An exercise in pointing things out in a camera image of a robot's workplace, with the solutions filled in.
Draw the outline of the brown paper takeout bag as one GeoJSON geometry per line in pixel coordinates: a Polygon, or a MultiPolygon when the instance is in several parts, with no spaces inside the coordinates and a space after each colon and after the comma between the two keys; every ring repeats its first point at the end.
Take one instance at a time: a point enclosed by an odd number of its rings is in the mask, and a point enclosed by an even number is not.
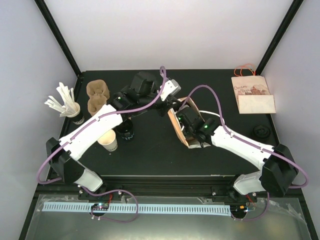
{"type": "Polygon", "coordinates": [[[167,114],[178,139],[188,148],[206,148],[211,146],[215,130],[221,126],[213,118],[204,119],[194,101],[189,98],[178,99],[167,114]]]}

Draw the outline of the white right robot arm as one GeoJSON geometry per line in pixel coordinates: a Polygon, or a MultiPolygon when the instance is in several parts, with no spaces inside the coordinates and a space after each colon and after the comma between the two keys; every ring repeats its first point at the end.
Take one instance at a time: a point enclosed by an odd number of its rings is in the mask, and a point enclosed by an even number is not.
{"type": "Polygon", "coordinates": [[[179,124],[177,133],[188,148],[222,148],[257,168],[256,172],[240,174],[228,187],[228,198],[234,202],[254,192],[283,197],[298,175],[298,169],[289,163],[293,159],[291,152],[283,144],[274,147],[237,134],[212,118],[203,119],[190,106],[184,106],[174,115],[179,124]]]}

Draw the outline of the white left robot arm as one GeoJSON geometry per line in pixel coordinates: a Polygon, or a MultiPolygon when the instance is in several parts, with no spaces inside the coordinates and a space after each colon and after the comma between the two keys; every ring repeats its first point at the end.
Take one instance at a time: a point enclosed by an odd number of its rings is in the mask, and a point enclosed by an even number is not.
{"type": "Polygon", "coordinates": [[[148,110],[157,110],[163,116],[178,103],[175,94],[181,90],[180,85],[167,78],[164,68],[160,69],[160,76],[162,81],[148,72],[137,73],[130,85],[114,93],[111,102],[104,104],[79,128],[59,140],[50,138],[46,142],[46,163],[55,171],[57,178],[39,179],[38,183],[45,185],[63,181],[76,184],[89,190],[95,199],[103,199],[108,192],[107,186],[96,172],[79,160],[91,145],[128,118],[148,110]]]}

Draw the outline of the stack of black cup lids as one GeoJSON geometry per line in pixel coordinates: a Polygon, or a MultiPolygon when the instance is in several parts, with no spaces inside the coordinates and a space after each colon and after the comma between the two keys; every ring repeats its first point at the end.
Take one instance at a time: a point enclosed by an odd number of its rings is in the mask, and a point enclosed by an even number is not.
{"type": "Polygon", "coordinates": [[[127,119],[115,128],[119,136],[126,141],[134,138],[134,125],[131,119],[127,119]]]}

